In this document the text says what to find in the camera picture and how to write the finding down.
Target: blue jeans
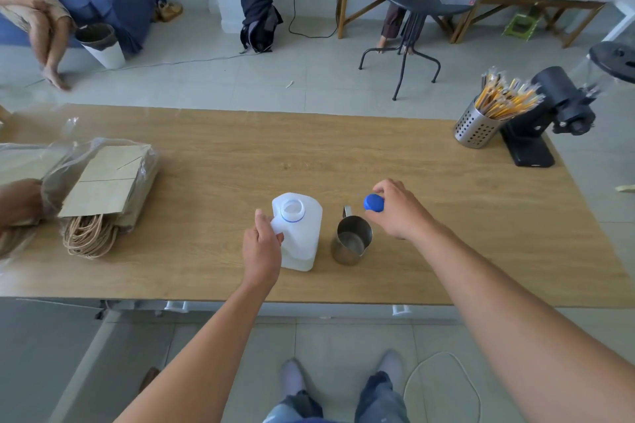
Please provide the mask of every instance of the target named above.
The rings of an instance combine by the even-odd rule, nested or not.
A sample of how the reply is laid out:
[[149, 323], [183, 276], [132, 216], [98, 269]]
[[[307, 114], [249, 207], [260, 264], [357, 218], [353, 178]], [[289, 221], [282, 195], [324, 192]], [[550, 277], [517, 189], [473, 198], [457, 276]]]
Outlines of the blue jeans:
[[[322, 407], [306, 391], [287, 396], [265, 418], [264, 423], [296, 423], [323, 418]], [[361, 392], [354, 423], [409, 423], [406, 405], [383, 371], [372, 375]]]

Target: plastic jug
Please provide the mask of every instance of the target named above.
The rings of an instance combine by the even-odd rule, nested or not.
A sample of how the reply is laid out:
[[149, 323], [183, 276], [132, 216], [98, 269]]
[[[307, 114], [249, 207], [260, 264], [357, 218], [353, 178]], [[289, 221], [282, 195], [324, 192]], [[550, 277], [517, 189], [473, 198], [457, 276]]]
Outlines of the plastic jug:
[[318, 252], [322, 206], [309, 196], [295, 193], [278, 196], [271, 205], [271, 227], [277, 235], [284, 233], [282, 267], [309, 271]]

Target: black coffee grinder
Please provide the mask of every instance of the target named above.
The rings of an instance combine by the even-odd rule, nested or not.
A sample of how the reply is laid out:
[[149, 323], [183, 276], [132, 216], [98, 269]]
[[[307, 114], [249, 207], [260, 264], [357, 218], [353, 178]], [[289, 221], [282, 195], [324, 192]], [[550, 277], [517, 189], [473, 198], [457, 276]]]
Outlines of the black coffee grinder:
[[635, 50], [623, 43], [597, 43], [572, 78], [575, 83], [562, 67], [553, 66], [531, 79], [540, 85], [538, 93], [545, 99], [500, 130], [517, 166], [551, 167], [556, 162], [542, 138], [551, 123], [556, 134], [582, 135], [591, 130], [596, 116], [589, 105], [618, 83], [635, 84]]

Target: khaki shorts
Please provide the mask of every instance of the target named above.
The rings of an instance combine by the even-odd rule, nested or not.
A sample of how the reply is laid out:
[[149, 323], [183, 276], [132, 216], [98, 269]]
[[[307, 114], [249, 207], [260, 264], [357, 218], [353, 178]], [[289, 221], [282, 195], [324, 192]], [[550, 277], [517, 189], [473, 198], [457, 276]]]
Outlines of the khaki shorts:
[[[62, 2], [59, 0], [43, 1], [49, 4], [49, 9], [46, 15], [48, 15], [52, 22], [56, 22], [64, 17], [70, 18], [68, 10], [66, 10], [66, 7], [64, 7]], [[12, 21], [13, 24], [27, 32], [30, 29], [29, 21], [32, 20], [33, 14], [36, 12], [38, 11], [31, 9], [30, 7], [24, 7], [23, 5], [0, 5], [0, 14], [3, 14], [4, 17]]]

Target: white trash bin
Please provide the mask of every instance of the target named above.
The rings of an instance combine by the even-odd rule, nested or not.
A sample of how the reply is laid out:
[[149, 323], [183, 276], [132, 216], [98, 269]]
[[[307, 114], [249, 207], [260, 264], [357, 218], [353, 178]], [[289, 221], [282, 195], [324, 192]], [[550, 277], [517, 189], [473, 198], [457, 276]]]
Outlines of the white trash bin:
[[91, 24], [75, 32], [75, 38], [106, 69], [119, 69], [126, 65], [115, 30], [108, 24]]

